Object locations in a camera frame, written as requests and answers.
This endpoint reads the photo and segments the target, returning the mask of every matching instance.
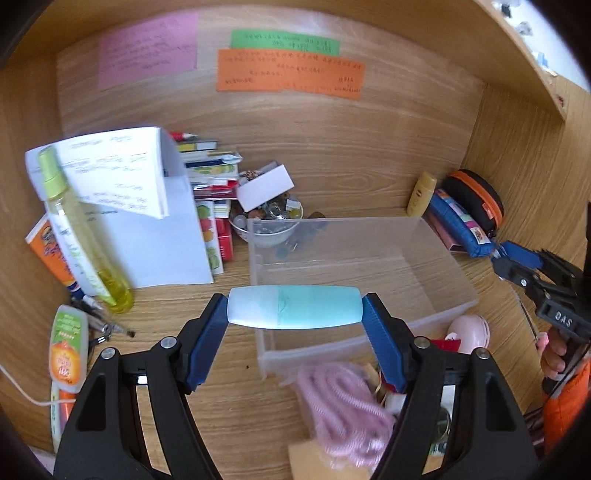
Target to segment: white cable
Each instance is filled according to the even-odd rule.
[[[4,375],[6,375],[6,378],[12,382],[12,384],[17,388],[17,390],[21,393],[23,397],[25,397],[29,402],[33,403],[34,405],[37,405],[38,407],[51,407],[52,405],[59,405],[60,403],[74,403],[76,401],[75,399],[37,401],[21,388],[21,386],[17,383],[16,380],[14,380],[12,375],[8,373],[8,371],[4,368],[2,364],[0,364],[0,371],[2,371]]]

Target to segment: label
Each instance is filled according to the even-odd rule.
[[[296,200],[287,199],[285,201],[285,209],[290,212],[292,210],[301,210],[301,203]]]
[[[80,382],[80,319],[58,312],[51,338],[50,369],[53,378],[70,386]]]
[[[482,204],[482,209],[485,211],[486,216],[488,217],[489,220],[492,220],[494,215],[492,214],[492,211],[490,208],[488,208],[488,205],[486,203]]]
[[[84,273],[86,279],[95,289],[96,294],[108,305],[115,305],[115,299],[111,296],[107,287],[100,279],[99,274],[97,273],[94,265],[90,262],[88,255],[84,252],[80,241],[76,237],[70,222],[66,215],[51,215],[51,220],[53,221],[53,225],[58,229],[63,238],[66,246],[74,260],[80,266],[80,269]]]
[[[230,48],[279,48],[338,57],[340,41],[278,30],[232,30]]]
[[[470,228],[470,231],[472,232],[472,235],[474,235],[474,238],[476,238],[478,245],[491,243],[491,241],[488,239],[488,237],[484,233],[484,230],[482,228],[480,228],[479,226],[473,226],[472,228]]]

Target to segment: green sticky note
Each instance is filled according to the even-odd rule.
[[[340,41],[279,30],[232,30],[231,48],[279,48],[339,56]]]

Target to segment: yellow sunscreen bottle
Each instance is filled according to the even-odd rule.
[[[409,217],[421,217],[427,210],[435,187],[437,179],[430,173],[424,171],[414,186],[412,195],[407,205],[407,215]]]

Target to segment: blue pencil case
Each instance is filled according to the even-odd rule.
[[[435,191],[428,209],[472,258],[488,257],[495,249],[480,225],[445,190]]]

